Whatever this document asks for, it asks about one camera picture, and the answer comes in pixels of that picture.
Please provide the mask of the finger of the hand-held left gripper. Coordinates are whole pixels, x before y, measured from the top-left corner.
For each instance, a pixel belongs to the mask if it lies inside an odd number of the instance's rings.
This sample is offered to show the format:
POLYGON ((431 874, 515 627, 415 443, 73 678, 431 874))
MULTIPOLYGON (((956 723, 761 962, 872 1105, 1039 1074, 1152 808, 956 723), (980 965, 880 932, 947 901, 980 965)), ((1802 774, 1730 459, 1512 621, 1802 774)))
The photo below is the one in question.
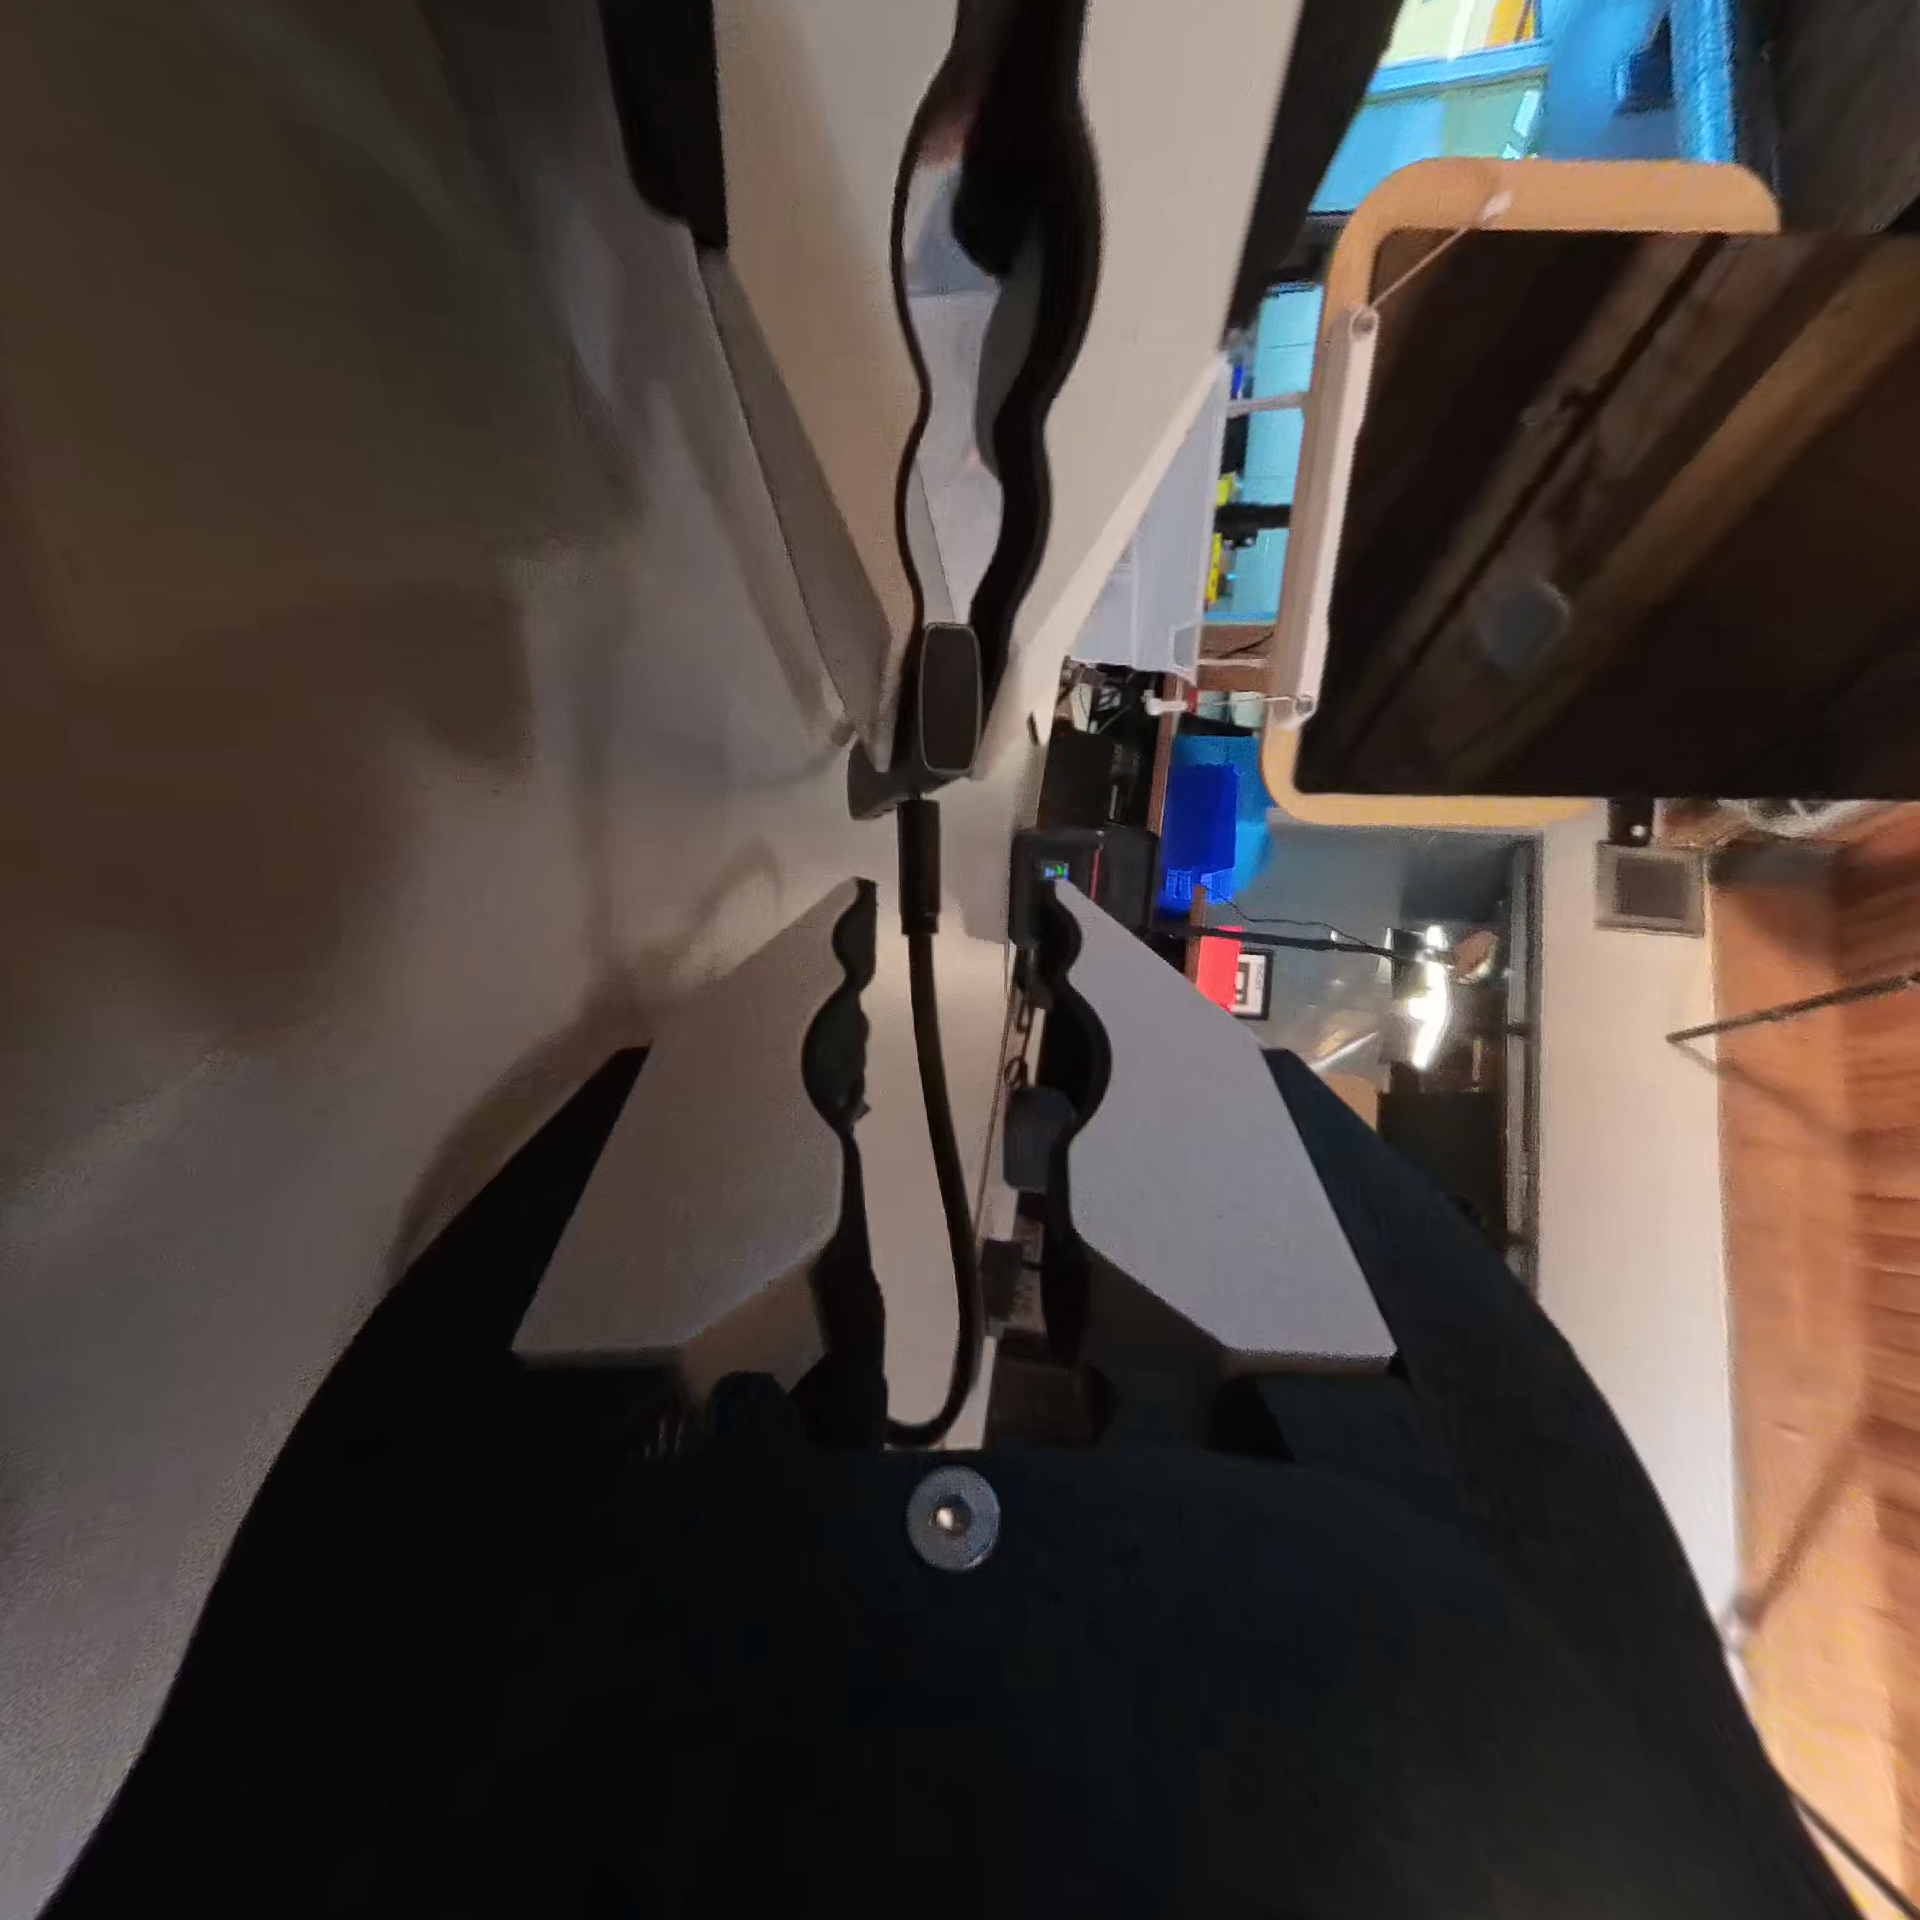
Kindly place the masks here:
POLYGON ((924 621, 905 502, 928 401, 897 217, 956 5, 719 2, 712 28, 728 241, 710 304, 814 651, 889 758, 924 621))
POLYGON ((1094 2, 1089 333, 1047 409, 1050 523, 987 742, 1017 742, 1210 394, 1304 2, 1094 2))

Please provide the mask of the blue plastic object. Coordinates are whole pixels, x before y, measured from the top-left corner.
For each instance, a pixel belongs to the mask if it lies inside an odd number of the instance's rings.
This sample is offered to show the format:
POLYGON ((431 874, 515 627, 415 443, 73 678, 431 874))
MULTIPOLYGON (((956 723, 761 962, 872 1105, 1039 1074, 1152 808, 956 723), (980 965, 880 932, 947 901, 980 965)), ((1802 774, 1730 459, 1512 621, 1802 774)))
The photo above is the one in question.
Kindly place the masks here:
POLYGON ((1259 876, 1270 851, 1270 793, 1252 732, 1180 732, 1170 742, 1160 827, 1156 909, 1194 913, 1194 889, 1211 902, 1238 901, 1259 876))

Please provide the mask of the black metal bar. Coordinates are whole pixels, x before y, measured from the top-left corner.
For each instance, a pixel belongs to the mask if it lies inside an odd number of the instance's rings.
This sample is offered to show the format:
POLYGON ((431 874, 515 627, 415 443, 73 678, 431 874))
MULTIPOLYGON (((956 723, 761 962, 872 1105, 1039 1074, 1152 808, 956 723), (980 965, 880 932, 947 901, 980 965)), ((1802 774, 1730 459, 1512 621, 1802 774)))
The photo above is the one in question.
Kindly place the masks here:
POLYGON ((1900 973, 1849 982, 1844 987, 1811 994, 1803 1000, 1778 1001, 1753 1013, 1728 1014, 1706 1024, 1681 1026, 1667 1033, 1664 1043, 1673 1049, 1687 1049, 1698 1043, 1728 1040, 1747 1032, 1819 1017, 1827 1013, 1838 1013, 1862 1003, 1884 1001, 1890 996, 1905 996, 1914 992, 1918 992, 1918 968, 1900 973))

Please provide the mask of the blue shelf unit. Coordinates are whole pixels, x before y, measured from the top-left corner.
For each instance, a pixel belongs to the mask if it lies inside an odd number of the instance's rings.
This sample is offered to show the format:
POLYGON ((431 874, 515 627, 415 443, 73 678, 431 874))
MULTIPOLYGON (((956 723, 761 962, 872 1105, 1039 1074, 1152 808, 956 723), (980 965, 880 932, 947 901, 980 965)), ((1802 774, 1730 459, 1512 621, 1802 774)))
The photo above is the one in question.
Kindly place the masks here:
POLYGON ((1737 160, 1737 8, 1407 2, 1313 214, 1417 160, 1737 160))

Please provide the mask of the white mounting bracket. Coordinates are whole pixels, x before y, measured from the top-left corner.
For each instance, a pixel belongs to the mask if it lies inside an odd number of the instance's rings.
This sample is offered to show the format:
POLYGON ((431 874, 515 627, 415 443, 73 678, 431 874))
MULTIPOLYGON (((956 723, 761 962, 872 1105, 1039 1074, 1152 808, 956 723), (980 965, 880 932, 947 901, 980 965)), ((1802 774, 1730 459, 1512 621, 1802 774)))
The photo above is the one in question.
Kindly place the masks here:
POLYGON ((1314 358, 1267 696, 1286 732, 1305 730, 1323 688, 1338 556, 1379 339, 1379 309, 1346 306, 1329 321, 1314 358))

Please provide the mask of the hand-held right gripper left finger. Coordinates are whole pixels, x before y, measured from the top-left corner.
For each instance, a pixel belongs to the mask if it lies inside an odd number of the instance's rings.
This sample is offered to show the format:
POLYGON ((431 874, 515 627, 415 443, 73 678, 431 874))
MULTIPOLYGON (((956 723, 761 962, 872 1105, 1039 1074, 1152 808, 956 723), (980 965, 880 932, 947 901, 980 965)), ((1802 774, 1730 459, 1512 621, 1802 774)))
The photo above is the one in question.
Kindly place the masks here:
POLYGON ((858 1153, 878 891, 843 881, 659 1026, 520 1322, 536 1368, 638 1364, 702 1409, 768 1377, 842 1450, 886 1437, 858 1153))

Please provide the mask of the wall vent grille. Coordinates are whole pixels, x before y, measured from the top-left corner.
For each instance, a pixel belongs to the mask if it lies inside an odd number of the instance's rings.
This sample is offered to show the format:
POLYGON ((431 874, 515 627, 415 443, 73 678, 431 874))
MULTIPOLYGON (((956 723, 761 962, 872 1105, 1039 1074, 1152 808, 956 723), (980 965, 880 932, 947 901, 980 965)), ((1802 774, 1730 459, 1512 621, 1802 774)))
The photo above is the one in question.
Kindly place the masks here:
POLYGON ((1695 848, 1619 846, 1593 851, 1593 924, 1611 932, 1703 939, 1710 866, 1695 848))

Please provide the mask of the wood-rimmed dark panel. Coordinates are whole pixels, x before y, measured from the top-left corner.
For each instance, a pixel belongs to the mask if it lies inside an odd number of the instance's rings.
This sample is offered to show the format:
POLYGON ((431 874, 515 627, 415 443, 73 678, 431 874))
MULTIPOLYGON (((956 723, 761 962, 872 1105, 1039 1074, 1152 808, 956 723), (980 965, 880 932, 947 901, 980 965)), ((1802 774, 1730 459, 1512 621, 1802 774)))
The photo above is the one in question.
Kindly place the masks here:
POLYGON ((1314 358, 1361 304, 1329 668, 1302 732, 1270 708, 1273 803, 1915 803, 1914 210, 1785 230, 1736 164, 1420 160, 1346 217, 1314 358))

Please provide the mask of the clear plastic storage box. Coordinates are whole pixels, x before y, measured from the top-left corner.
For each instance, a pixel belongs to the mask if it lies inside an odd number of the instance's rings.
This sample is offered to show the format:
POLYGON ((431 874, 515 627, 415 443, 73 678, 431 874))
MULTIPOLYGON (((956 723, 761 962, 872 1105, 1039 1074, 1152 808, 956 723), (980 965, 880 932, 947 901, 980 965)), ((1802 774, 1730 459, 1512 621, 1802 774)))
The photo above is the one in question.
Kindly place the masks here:
POLYGON ((1194 681, 1210 606, 1217 484, 1232 366, 1218 357, 1180 446, 1068 658, 1194 681))

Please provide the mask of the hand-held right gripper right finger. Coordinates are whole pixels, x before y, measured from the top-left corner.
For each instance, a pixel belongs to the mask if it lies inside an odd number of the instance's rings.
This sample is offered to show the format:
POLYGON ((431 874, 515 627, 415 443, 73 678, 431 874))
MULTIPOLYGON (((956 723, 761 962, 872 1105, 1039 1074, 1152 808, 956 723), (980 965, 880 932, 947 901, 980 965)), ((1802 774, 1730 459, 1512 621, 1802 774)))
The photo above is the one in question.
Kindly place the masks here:
POLYGON ((1398 1342, 1259 1044, 1070 881, 1039 909, 1050 1355, 1102 1440, 1207 1442, 1398 1342))

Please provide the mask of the small black display device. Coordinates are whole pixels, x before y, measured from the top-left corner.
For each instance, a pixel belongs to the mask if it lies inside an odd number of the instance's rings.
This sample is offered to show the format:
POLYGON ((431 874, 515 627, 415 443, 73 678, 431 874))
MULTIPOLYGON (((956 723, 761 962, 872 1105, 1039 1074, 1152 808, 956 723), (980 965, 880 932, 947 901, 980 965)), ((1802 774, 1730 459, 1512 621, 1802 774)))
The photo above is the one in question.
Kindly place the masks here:
POLYGON ((1070 883, 1137 938, 1146 938, 1162 883, 1162 840, 1131 826, 1024 827, 1012 840, 1008 942, 1041 938, 1041 901, 1070 883))

